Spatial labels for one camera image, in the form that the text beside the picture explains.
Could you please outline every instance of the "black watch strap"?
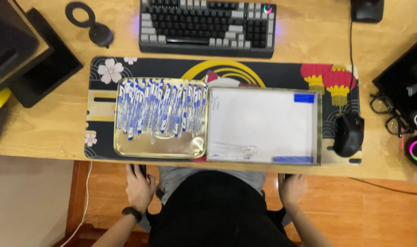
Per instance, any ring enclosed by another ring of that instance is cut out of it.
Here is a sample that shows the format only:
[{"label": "black watch strap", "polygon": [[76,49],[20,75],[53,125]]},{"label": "black watch strap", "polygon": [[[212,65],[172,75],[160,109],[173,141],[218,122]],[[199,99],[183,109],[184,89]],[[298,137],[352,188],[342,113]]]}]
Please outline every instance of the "black watch strap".
[{"label": "black watch strap", "polygon": [[122,214],[123,215],[133,215],[135,217],[135,220],[137,221],[137,223],[140,223],[141,219],[142,219],[142,215],[139,211],[135,210],[133,207],[125,207],[122,210]]}]

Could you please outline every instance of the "desk mat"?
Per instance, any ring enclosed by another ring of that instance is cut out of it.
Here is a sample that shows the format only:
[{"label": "desk mat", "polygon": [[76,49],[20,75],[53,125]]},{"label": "desk mat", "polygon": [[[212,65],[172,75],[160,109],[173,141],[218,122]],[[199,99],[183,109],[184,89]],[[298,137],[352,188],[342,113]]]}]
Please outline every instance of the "desk mat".
[{"label": "desk mat", "polygon": [[[238,62],[228,60],[138,59],[95,57],[91,61],[88,109],[86,112],[85,156],[102,160],[205,161],[200,159],[151,159],[123,157],[114,151],[114,110],[117,82],[125,77],[166,77],[199,79],[216,85],[280,87],[321,92],[323,95],[322,165],[358,165],[361,150],[350,158],[333,151],[335,120],[347,112],[350,66],[338,64],[299,64]],[[359,111],[359,85],[352,84],[351,103]]]}]

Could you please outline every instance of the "eyeglasses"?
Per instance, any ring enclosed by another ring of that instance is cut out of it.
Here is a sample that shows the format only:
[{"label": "eyeglasses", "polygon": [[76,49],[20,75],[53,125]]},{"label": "eyeglasses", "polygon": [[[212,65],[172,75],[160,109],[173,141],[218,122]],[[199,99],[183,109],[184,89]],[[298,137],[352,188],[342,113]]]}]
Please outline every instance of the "eyeglasses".
[{"label": "eyeglasses", "polygon": [[414,132],[409,124],[399,114],[398,110],[393,106],[392,101],[381,92],[377,94],[371,94],[372,101],[370,102],[370,108],[376,114],[391,114],[392,116],[385,122],[385,128],[390,134],[397,135],[399,138],[403,134]]}]

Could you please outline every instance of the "mechanical keyboard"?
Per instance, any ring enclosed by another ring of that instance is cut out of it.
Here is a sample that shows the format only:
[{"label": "mechanical keyboard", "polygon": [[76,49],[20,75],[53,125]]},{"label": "mechanical keyboard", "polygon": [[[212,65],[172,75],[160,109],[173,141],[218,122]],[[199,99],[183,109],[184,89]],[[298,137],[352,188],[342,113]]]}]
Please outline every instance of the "mechanical keyboard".
[{"label": "mechanical keyboard", "polygon": [[276,5],[205,0],[141,0],[142,52],[271,58]]}]

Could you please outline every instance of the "black gaming mouse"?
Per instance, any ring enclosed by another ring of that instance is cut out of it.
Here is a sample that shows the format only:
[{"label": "black gaming mouse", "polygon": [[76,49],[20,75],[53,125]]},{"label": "black gaming mouse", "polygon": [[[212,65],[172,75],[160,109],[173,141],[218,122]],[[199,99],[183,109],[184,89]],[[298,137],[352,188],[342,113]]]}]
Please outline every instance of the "black gaming mouse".
[{"label": "black gaming mouse", "polygon": [[384,13],[384,0],[351,0],[352,20],[378,23]]},{"label": "black gaming mouse", "polygon": [[341,157],[351,157],[364,141],[364,118],[356,113],[344,113],[337,118],[334,151]]}]

